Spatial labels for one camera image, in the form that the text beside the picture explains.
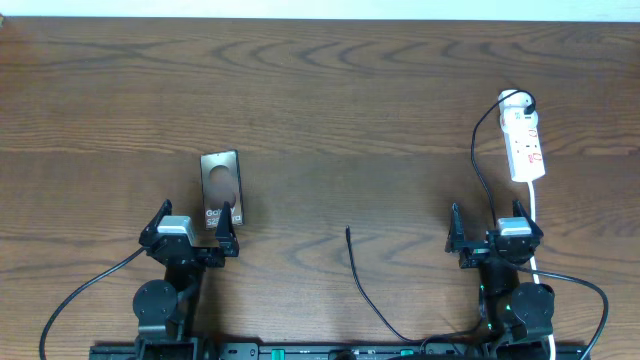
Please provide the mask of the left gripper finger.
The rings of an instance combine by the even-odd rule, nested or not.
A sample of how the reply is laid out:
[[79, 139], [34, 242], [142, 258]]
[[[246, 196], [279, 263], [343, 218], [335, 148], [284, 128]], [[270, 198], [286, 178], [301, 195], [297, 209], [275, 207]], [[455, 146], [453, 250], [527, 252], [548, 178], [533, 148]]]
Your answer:
[[155, 243], [156, 237], [159, 234], [158, 227], [161, 220], [172, 214], [172, 203], [169, 199], [166, 199], [151, 221], [144, 227], [139, 236], [139, 244], [141, 246], [151, 246]]
[[216, 226], [215, 238], [225, 257], [237, 257], [239, 255], [239, 243], [233, 227], [229, 202], [225, 202], [221, 209]]

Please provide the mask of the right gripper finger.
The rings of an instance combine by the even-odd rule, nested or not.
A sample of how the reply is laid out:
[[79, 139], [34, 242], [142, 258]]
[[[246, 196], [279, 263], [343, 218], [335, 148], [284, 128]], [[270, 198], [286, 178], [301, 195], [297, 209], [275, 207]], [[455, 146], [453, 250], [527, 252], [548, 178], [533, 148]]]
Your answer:
[[513, 219], [516, 224], [515, 229], [513, 230], [514, 235], [530, 235], [538, 239], [543, 237], [542, 230], [519, 200], [514, 200], [512, 202], [512, 210]]
[[460, 252], [465, 244], [465, 232], [459, 206], [456, 203], [451, 207], [450, 227], [445, 245], [447, 253]]

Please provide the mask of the Galaxy S25 Ultra smartphone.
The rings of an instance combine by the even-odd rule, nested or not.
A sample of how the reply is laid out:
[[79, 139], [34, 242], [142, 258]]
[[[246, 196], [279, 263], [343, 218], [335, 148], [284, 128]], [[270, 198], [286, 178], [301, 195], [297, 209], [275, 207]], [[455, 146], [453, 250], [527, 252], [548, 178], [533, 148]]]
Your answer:
[[214, 229], [225, 202], [231, 208], [234, 225], [244, 224], [241, 174], [237, 150], [205, 154], [200, 157], [204, 221]]

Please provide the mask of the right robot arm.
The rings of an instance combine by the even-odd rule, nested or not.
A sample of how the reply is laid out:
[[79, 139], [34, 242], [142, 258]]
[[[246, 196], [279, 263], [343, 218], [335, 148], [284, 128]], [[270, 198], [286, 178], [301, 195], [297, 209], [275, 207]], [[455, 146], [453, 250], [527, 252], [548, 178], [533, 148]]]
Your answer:
[[531, 260], [543, 236], [517, 200], [513, 215], [501, 218], [483, 241], [466, 238], [459, 206], [451, 208], [445, 251], [459, 255], [460, 268], [479, 270], [482, 325], [487, 329], [482, 347], [492, 358], [505, 354], [510, 345], [536, 345], [553, 333], [553, 289], [522, 282], [518, 275], [518, 268]]

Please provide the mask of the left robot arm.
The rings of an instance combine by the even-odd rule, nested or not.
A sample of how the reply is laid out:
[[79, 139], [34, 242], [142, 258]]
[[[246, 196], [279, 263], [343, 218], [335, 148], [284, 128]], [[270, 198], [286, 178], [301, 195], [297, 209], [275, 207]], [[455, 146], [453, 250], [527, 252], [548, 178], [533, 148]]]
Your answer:
[[133, 297], [138, 318], [137, 359], [216, 359], [214, 343], [193, 330], [204, 274], [222, 268], [228, 257], [239, 255], [231, 206], [225, 203], [215, 229], [218, 244], [198, 247], [188, 216], [172, 213], [165, 200], [142, 230], [139, 244], [147, 256], [165, 267], [162, 279], [143, 284]]

